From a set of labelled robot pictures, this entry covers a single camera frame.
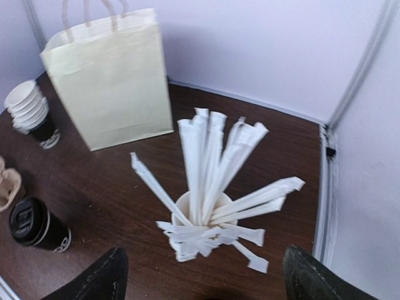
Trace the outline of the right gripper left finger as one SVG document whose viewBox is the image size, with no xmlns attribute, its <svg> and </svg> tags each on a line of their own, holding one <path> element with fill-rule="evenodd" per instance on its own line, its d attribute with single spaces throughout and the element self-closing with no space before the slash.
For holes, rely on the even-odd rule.
<svg viewBox="0 0 400 300">
<path fill-rule="evenodd" d="M 124 300 L 129 262 L 122 247 L 115 247 L 93 262 L 79 276 L 44 299 Z"/>
</svg>

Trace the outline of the black paper coffee cup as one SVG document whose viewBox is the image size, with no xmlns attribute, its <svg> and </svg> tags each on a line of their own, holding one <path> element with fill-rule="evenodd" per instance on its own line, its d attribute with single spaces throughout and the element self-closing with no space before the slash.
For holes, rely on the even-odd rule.
<svg viewBox="0 0 400 300">
<path fill-rule="evenodd" d="M 62 253 L 70 245 L 72 240 L 71 230 L 47 207 L 47 224 L 43 236 L 33 246 L 53 253 Z"/>
</svg>

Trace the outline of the cream paper bag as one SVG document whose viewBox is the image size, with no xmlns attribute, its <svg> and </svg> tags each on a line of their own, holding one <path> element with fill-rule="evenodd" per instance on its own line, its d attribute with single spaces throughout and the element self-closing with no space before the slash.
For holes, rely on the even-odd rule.
<svg viewBox="0 0 400 300">
<path fill-rule="evenodd" d="M 161 30 L 152 8 L 70 26 L 46 44 L 41 59 L 65 110 L 91 151 L 169 134 L 169 100 Z"/>
</svg>

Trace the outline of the cardboard cup carrier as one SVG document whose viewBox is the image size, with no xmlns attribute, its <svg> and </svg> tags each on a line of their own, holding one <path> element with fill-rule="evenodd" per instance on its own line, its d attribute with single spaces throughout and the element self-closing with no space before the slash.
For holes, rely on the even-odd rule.
<svg viewBox="0 0 400 300">
<path fill-rule="evenodd" d="M 25 196 L 25 188 L 20 173 L 14 168 L 6 168 L 1 156 L 1 212 L 5 211 L 15 199 Z"/>
</svg>

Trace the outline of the black cup lid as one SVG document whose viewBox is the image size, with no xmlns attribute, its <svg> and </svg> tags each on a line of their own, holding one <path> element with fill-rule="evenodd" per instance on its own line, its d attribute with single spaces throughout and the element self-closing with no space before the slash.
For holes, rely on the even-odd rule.
<svg viewBox="0 0 400 300">
<path fill-rule="evenodd" d="M 33 246 L 43 236 L 47 221 L 46 205 L 35 197 L 24 198 L 10 213 L 11 237 L 22 246 Z"/>
</svg>

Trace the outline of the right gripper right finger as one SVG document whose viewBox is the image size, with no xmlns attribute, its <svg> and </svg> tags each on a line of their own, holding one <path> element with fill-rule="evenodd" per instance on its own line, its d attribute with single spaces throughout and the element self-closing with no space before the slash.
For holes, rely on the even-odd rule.
<svg viewBox="0 0 400 300">
<path fill-rule="evenodd" d="M 330 271 L 299 246 L 289 246 L 283 258 L 288 299 L 374 299 Z"/>
</svg>

